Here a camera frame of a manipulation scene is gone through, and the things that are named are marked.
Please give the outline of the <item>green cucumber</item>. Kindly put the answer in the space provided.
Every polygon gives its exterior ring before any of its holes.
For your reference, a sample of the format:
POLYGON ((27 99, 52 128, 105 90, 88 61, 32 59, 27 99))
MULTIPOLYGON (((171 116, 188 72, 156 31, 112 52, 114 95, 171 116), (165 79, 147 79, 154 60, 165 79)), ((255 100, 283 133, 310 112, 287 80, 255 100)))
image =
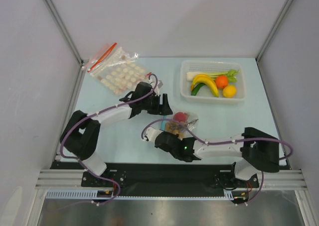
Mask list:
POLYGON ((199 83, 199 84, 197 84, 197 85, 193 88, 193 90, 191 91, 191 95, 192 95, 192 96, 196 96, 196 95, 198 94, 199 90, 200 90, 203 86, 205 86, 204 83, 199 83))

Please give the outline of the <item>red pomegranate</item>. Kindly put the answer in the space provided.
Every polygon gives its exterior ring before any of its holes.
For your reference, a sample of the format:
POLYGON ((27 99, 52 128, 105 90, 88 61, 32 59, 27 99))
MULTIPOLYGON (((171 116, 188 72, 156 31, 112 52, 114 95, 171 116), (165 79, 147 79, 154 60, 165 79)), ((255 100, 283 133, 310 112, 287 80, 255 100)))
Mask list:
POLYGON ((186 122, 188 119, 188 114, 184 112, 177 112, 174 114, 173 119, 178 122, 186 122))

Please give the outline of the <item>brown longan bunch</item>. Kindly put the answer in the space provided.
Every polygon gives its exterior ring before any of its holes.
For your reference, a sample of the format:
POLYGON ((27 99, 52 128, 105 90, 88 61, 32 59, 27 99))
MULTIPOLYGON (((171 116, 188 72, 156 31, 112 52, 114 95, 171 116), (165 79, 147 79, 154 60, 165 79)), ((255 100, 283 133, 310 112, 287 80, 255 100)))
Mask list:
POLYGON ((189 131, 194 131, 197 126, 198 119, 191 121, 176 123, 173 121, 166 121, 164 125, 164 131, 170 132, 177 135, 179 139, 184 139, 186 137, 192 137, 189 131))

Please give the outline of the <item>left aluminium frame post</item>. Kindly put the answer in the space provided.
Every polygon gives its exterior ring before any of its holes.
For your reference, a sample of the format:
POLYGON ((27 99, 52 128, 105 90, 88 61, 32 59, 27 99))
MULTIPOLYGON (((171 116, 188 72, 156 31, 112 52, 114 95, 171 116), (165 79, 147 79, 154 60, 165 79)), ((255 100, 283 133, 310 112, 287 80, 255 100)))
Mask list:
POLYGON ((61 18, 58 9, 56 8, 54 2, 52 0, 43 0, 45 6, 47 7, 53 21, 55 22, 57 28, 59 29, 63 39, 65 40, 67 46, 69 47, 72 55, 76 59, 77 63, 80 64, 80 66, 83 64, 83 59, 80 56, 80 53, 68 31, 66 28, 63 19, 61 18))

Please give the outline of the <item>blue zipper clear bag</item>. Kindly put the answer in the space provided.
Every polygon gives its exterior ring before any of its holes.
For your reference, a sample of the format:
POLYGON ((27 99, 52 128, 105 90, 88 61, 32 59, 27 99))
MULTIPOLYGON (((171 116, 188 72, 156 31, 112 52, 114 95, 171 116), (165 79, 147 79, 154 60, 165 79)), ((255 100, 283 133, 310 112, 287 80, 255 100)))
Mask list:
MULTIPOLYGON (((176 120, 173 119, 174 114, 177 113, 177 112, 187 113, 187 114, 188 114, 188 119, 187 119, 187 121, 191 121, 191 120, 194 120, 194 119, 198 119, 198 116, 197 116, 197 114, 195 114, 195 113, 186 112, 186 111, 177 110, 177 109, 175 109, 175 110, 173 111, 173 114, 172 114, 172 115, 164 116, 163 119, 166 119, 166 118, 167 118, 167 119, 169 119, 168 121, 173 121, 173 122, 176 122, 176 123, 180 123, 180 122, 178 122, 178 121, 176 121, 176 120)), ((164 125, 165 125, 166 121, 162 121, 161 124, 160 124, 160 129, 163 130, 163 131, 164 131, 164 125)))

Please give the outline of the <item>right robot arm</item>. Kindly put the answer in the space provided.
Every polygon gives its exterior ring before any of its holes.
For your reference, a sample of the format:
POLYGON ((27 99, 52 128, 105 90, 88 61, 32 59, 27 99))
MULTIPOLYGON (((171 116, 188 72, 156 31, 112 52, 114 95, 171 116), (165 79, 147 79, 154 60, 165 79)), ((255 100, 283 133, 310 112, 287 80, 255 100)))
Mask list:
POLYGON ((237 157, 239 160, 233 163, 230 174, 230 182, 236 187, 243 186, 258 171, 279 172, 278 140, 253 127, 245 128, 242 134, 212 143, 194 136, 179 139, 173 133, 150 127, 147 129, 147 139, 156 148, 183 162, 237 157))

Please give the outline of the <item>yellow banana bunch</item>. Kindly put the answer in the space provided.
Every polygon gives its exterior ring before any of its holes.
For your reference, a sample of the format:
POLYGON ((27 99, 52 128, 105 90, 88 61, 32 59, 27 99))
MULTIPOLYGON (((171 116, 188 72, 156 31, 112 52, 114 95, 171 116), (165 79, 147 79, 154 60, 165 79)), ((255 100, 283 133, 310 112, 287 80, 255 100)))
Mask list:
POLYGON ((204 83, 207 87, 209 87, 215 97, 219 97, 219 90, 216 86, 216 83, 207 75, 197 75, 196 77, 194 77, 190 86, 190 91, 192 91, 193 88, 199 83, 204 83))

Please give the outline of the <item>right aluminium frame post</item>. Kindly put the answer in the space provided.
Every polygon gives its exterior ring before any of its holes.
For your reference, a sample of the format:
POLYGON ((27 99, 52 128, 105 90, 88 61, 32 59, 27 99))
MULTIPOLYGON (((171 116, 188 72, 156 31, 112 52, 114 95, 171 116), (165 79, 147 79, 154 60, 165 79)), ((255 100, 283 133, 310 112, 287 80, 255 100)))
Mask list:
POLYGON ((267 35, 264 43, 262 44, 262 46, 257 54, 257 57, 255 58, 257 64, 259 64, 259 62, 262 60, 263 55, 265 54, 268 47, 272 43, 275 35, 277 34, 278 30, 280 29, 281 25, 283 24, 285 17, 289 13, 294 2, 295 2, 295 0, 285 0, 283 7, 281 8, 269 34, 267 35))

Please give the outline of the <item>aluminium frame post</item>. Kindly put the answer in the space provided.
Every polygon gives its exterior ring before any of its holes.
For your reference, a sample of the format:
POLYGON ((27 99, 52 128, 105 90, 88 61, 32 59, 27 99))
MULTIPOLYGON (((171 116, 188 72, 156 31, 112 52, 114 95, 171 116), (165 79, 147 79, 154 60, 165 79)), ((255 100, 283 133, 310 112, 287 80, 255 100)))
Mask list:
POLYGON ((67 46, 69 47, 72 55, 76 59, 77 63, 80 64, 80 66, 83 64, 83 59, 80 56, 80 53, 68 31, 66 28, 63 19, 61 18, 58 9, 56 8, 54 2, 52 0, 43 0, 45 6, 47 7, 53 21, 55 22, 57 28, 59 29, 63 39, 65 40, 67 46))
POLYGON ((255 58, 257 64, 259 64, 259 62, 262 60, 263 55, 265 54, 268 47, 272 43, 275 35, 277 34, 278 30, 280 29, 281 25, 283 24, 285 17, 289 13, 294 2, 295 2, 295 0, 285 0, 283 7, 281 8, 269 34, 267 35, 264 43, 262 44, 262 46, 257 54, 257 57, 255 58))

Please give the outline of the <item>green celery stalk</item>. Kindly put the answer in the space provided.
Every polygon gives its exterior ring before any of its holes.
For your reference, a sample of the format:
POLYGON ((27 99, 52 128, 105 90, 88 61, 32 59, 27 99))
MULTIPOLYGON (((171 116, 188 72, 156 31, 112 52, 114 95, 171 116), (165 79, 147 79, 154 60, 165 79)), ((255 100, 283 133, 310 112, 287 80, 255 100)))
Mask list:
POLYGON ((231 69, 229 71, 225 72, 215 72, 215 73, 208 73, 208 72, 187 72, 186 73, 186 80, 187 81, 192 81, 194 77, 197 75, 207 75, 208 77, 212 78, 215 80, 219 76, 225 76, 229 82, 235 83, 237 82, 236 75, 240 73, 240 70, 234 70, 231 69))

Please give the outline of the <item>red zipper clear bag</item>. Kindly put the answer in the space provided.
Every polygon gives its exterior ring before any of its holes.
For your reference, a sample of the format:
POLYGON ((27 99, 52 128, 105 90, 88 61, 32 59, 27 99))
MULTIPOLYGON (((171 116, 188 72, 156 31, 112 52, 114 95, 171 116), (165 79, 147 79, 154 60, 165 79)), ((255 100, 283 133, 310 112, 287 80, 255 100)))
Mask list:
POLYGON ((102 77, 109 71, 113 71, 118 65, 127 61, 135 62, 139 58, 136 52, 126 51, 117 42, 105 44, 89 61, 81 67, 92 78, 102 77))

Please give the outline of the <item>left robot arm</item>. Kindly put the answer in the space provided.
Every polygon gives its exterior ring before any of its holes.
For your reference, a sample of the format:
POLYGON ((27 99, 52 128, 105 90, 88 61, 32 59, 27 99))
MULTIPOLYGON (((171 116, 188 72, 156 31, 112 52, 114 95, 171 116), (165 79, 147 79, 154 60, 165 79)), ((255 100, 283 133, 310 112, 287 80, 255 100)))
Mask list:
POLYGON ((60 137, 60 149, 73 153, 85 169, 93 172, 92 180, 98 186, 109 183, 107 164, 95 152, 100 129, 127 120, 146 111, 152 115, 172 115, 167 94, 160 94, 151 84, 139 82, 119 103, 97 113, 75 111, 60 137))

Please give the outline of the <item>white plastic basket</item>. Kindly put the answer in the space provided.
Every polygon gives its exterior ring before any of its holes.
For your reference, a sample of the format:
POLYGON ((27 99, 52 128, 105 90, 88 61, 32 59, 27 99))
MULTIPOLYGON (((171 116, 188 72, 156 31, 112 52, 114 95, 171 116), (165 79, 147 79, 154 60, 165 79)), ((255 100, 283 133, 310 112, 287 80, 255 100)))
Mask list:
POLYGON ((216 61, 199 61, 185 60, 182 62, 180 69, 180 94, 189 102, 198 103, 218 103, 218 104, 237 104, 245 100, 246 85, 243 69, 240 64, 235 62, 216 62, 216 61), (219 90, 219 97, 215 97, 209 87, 203 86, 196 96, 191 95, 190 86, 192 81, 186 80, 187 72, 225 72, 231 69, 240 70, 236 75, 237 82, 231 83, 237 89, 237 93, 233 98, 223 97, 222 90, 219 90))

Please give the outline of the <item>polka dot zip bag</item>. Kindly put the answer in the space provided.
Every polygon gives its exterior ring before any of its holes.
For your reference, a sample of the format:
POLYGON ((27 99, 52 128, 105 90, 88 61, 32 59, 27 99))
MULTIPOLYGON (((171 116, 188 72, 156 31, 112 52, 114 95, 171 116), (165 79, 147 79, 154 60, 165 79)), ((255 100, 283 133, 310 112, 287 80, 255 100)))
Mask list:
POLYGON ((134 90, 137 84, 145 81, 150 74, 142 64, 127 60, 123 63, 103 65, 94 78, 114 95, 121 95, 134 90))

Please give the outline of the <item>orange fruit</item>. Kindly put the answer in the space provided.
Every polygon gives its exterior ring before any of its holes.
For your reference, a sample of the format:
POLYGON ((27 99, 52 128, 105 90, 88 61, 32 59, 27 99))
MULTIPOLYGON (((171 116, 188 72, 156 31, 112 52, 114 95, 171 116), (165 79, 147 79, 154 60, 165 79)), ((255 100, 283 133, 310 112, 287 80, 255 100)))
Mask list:
POLYGON ((226 76, 221 75, 215 79, 215 83, 218 89, 223 90, 225 87, 228 86, 229 81, 226 76))

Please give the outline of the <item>yellow lemon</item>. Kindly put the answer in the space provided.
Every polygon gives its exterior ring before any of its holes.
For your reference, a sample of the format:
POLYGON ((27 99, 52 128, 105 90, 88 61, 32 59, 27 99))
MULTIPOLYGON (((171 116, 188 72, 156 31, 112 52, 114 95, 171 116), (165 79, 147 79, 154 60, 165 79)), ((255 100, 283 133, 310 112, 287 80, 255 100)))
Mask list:
POLYGON ((233 85, 226 86, 222 91, 223 97, 225 98, 233 98, 236 95, 236 93, 237 89, 233 85))

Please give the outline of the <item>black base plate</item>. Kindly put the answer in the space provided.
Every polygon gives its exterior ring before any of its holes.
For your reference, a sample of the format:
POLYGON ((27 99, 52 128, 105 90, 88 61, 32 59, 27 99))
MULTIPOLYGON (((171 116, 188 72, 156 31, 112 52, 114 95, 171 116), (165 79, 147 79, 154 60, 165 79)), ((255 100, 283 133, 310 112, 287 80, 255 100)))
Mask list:
POLYGON ((121 197, 219 197, 225 190, 256 190, 260 186, 284 188, 290 172, 257 171, 247 180, 235 178, 232 165, 111 163, 99 179, 80 174, 80 187, 119 193, 121 197))

